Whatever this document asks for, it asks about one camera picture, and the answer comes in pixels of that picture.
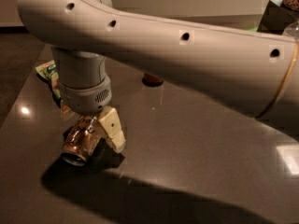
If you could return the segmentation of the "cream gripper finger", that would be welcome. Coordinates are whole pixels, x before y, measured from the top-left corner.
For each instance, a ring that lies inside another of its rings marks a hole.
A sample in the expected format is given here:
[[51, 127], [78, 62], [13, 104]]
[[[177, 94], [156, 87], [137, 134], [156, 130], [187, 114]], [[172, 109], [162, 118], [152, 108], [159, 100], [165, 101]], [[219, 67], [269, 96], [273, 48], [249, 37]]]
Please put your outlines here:
[[62, 119], [71, 119], [74, 115], [74, 112], [64, 103], [60, 102], [60, 115]]
[[98, 114], [102, 137], [106, 143], [116, 152], [121, 153], [125, 148], [125, 136], [121, 127], [121, 121], [117, 110], [106, 105]]

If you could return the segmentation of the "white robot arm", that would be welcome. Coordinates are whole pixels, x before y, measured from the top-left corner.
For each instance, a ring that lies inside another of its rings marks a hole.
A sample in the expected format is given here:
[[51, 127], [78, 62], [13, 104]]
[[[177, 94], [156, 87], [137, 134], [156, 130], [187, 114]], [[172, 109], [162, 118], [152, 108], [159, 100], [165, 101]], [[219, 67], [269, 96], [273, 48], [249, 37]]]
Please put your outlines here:
[[108, 57], [299, 134], [292, 37], [118, 11], [111, 0], [18, 0], [18, 11], [28, 31], [52, 46], [62, 98], [79, 114], [109, 100], [101, 66]]

